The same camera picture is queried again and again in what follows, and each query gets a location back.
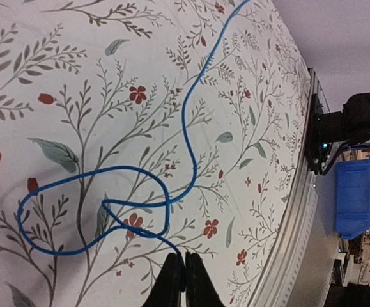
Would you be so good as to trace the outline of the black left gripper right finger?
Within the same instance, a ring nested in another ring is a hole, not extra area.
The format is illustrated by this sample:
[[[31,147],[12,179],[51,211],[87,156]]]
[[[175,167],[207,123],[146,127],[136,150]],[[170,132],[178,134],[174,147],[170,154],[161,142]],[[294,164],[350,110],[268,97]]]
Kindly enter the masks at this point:
[[[189,307],[224,307],[209,274],[197,253],[186,252],[186,305]]]

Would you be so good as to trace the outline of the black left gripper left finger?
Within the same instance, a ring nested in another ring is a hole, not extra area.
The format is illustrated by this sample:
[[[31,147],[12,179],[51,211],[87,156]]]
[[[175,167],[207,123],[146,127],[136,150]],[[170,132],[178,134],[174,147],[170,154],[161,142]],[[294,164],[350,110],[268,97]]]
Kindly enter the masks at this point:
[[[179,307],[183,292],[183,258],[169,253],[143,307]]]

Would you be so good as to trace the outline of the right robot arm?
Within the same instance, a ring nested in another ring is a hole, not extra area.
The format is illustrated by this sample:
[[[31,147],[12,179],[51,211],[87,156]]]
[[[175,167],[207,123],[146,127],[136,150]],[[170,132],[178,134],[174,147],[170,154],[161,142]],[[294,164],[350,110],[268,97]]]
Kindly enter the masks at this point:
[[[349,145],[370,140],[370,93],[352,95],[342,111],[315,117],[315,133],[324,143],[347,141]]]

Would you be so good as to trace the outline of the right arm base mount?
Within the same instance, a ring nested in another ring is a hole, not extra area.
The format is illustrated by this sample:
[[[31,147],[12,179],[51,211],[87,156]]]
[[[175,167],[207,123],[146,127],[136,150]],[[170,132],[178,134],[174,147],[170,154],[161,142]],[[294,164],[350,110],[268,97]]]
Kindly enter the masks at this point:
[[[325,94],[315,69],[311,77],[309,105],[305,133],[304,156],[309,169],[316,175],[325,176],[344,152],[347,141],[341,139],[342,112],[330,112]]]

